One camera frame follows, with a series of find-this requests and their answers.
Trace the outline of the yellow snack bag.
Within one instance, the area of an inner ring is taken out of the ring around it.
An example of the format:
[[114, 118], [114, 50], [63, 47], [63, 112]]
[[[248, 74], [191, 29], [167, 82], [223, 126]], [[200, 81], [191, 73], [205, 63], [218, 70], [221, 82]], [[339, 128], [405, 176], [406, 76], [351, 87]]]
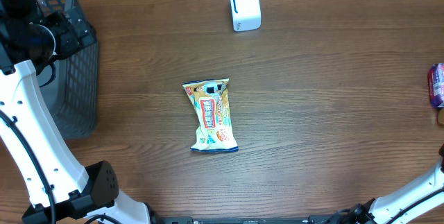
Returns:
[[194, 152], [231, 153], [239, 150], [233, 135], [228, 78], [189, 81], [182, 84], [198, 117]]

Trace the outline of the red purple pad package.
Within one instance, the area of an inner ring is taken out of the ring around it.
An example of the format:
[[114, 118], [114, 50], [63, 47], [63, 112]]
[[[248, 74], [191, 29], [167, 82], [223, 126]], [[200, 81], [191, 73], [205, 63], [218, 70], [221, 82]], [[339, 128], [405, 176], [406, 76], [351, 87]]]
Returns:
[[429, 100], [434, 108], [443, 108], [443, 63], [434, 64], [427, 73]]

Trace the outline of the white Pantene tube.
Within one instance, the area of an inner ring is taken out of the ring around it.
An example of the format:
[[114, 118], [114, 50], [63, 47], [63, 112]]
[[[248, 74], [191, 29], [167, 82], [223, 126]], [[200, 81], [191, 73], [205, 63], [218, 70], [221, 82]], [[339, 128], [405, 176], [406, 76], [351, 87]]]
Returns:
[[443, 108], [441, 108], [438, 111], [437, 122], [442, 126], [444, 125], [444, 109]]

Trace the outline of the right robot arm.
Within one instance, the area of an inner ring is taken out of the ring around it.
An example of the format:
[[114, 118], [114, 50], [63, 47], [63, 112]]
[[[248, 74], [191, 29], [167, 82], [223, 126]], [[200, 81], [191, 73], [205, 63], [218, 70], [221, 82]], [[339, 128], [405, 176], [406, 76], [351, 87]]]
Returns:
[[404, 224], [443, 204], [443, 149], [437, 163], [401, 189], [353, 207], [341, 223]]

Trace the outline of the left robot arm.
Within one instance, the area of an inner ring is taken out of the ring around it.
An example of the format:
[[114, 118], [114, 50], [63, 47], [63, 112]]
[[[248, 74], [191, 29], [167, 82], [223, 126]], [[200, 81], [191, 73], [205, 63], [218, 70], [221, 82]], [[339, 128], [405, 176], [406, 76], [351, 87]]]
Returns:
[[81, 165], [60, 134], [37, 76], [97, 38], [72, 2], [50, 15], [43, 6], [44, 0], [1, 0], [1, 139], [30, 196], [22, 221], [154, 223], [147, 204], [120, 190], [109, 162]]

